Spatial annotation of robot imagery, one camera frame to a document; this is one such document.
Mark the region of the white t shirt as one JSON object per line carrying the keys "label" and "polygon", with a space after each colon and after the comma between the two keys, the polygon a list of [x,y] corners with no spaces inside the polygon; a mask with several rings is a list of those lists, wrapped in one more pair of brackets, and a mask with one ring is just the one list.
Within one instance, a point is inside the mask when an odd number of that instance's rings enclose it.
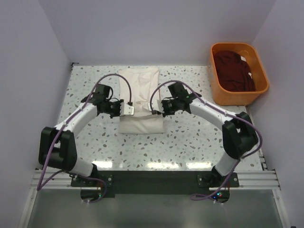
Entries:
{"label": "white t shirt", "polygon": [[155,66],[146,68],[126,68],[118,71],[131,86],[131,102],[134,115],[120,117],[118,132],[121,134],[164,133],[161,115],[153,115],[148,108],[152,93],[158,87],[159,69]]}

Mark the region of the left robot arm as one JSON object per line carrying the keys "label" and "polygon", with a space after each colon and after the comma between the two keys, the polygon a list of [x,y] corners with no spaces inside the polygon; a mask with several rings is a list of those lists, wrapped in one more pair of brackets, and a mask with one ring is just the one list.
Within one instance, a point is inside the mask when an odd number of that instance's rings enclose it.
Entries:
{"label": "left robot arm", "polygon": [[97,172],[96,165],[77,155],[76,137],[99,114],[108,114],[110,118],[122,115],[124,100],[115,98],[112,101],[112,92],[110,86],[98,84],[65,120],[42,130],[38,155],[42,173],[47,167],[84,177],[92,177]]}

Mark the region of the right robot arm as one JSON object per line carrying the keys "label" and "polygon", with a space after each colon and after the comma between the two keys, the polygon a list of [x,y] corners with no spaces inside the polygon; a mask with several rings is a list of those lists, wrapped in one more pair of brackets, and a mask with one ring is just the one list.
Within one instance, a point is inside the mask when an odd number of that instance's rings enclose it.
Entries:
{"label": "right robot arm", "polygon": [[184,82],[172,80],[166,84],[171,97],[161,101],[163,116],[185,111],[205,119],[221,130],[224,154],[202,181],[209,187],[223,183],[241,159],[259,150],[262,144],[261,133],[246,112],[236,114],[203,100],[200,94]]}

